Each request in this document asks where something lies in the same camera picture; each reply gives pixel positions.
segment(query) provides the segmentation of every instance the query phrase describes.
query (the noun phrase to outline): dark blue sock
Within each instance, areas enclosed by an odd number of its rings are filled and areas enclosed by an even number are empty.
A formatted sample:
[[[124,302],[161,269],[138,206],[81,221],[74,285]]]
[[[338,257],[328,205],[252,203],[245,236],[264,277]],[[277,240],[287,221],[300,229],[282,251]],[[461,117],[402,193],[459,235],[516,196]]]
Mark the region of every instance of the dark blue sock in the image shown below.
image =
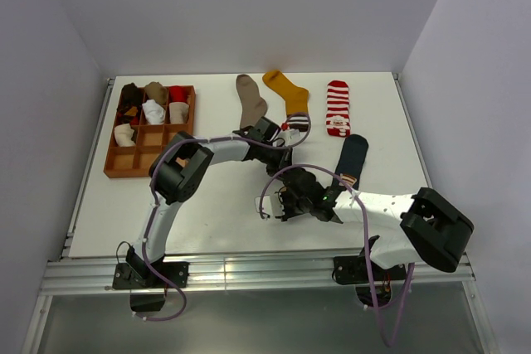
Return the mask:
[[[356,190],[359,188],[359,178],[362,174],[367,150],[368,142],[365,138],[358,134],[348,136],[343,142],[338,166],[335,168],[335,174],[351,183]],[[332,187],[336,187],[338,184],[339,182],[334,179]]]

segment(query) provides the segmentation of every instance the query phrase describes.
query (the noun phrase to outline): white sock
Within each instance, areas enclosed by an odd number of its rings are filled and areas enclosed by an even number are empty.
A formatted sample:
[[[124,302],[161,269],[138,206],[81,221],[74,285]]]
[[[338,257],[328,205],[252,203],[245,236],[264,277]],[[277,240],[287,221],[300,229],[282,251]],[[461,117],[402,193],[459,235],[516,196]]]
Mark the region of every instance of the white sock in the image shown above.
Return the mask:
[[[158,105],[154,99],[149,99],[143,103],[142,109],[144,110],[148,124],[164,123],[164,108]]]
[[[169,103],[169,122],[171,124],[185,124],[188,120],[188,109],[186,103]]]
[[[133,133],[130,124],[120,124],[114,128],[114,139],[119,147],[133,147]]]

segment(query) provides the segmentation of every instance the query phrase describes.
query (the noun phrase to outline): wooden sock organizer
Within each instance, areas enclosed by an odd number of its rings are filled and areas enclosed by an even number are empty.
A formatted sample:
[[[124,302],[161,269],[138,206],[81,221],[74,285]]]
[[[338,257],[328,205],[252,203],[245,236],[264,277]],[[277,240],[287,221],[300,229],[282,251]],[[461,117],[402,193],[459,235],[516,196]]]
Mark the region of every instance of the wooden sock organizer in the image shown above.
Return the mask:
[[[173,136],[185,131],[189,134],[193,132],[193,117],[196,106],[196,92],[193,86],[182,86],[188,95],[188,121],[185,124],[170,124],[169,121],[169,92],[166,105],[164,107],[164,124],[148,124],[144,110],[141,110],[140,124],[131,126],[135,131],[136,145],[134,147],[119,147],[114,139],[114,128],[118,125],[118,113],[114,118],[112,131],[110,132],[109,150],[105,160],[104,173],[108,178],[127,177],[149,177],[149,168],[163,151],[164,147],[171,141]],[[144,88],[139,88],[145,103],[149,98],[144,92]]]

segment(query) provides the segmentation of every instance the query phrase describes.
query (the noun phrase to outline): beige sock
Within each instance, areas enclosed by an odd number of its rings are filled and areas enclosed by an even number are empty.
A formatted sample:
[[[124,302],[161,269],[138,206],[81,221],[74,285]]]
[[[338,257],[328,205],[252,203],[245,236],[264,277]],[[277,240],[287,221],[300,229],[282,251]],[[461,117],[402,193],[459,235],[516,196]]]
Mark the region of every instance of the beige sock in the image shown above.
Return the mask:
[[[236,90],[241,101],[240,129],[254,126],[267,112],[267,103],[260,97],[258,85],[249,75],[236,77]]]
[[[185,124],[188,120],[188,109],[186,103],[169,103],[169,123]]]
[[[149,99],[154,99],[158,105],[166,105],[168,100],[168,88],[162,86],[158,82],[151,82],[149,85],[144,87],[146,94]]]
[[[114,139],[119,147],[133,147],[133,133],[130,124],[120,124],[114,128]]]

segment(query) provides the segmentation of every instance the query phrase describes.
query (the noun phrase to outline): tan sock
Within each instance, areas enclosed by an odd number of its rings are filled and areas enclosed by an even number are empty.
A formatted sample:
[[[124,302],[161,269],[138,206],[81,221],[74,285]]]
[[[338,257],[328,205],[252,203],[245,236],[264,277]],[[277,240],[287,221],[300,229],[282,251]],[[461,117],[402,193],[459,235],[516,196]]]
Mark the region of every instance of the tan sock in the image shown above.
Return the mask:
[[[158,82],[151,82],[149,85],[144,87],[144,90],[149,99],[154,99],[155,102],[162,107],[166,105],[166,101],[168,100],[167,87],[162,86]]]
[[[241,101],[240,129],[254,126],[267,112],[267,103],[260,97],[258,85],[249,75],[236,77],[236,90]]]

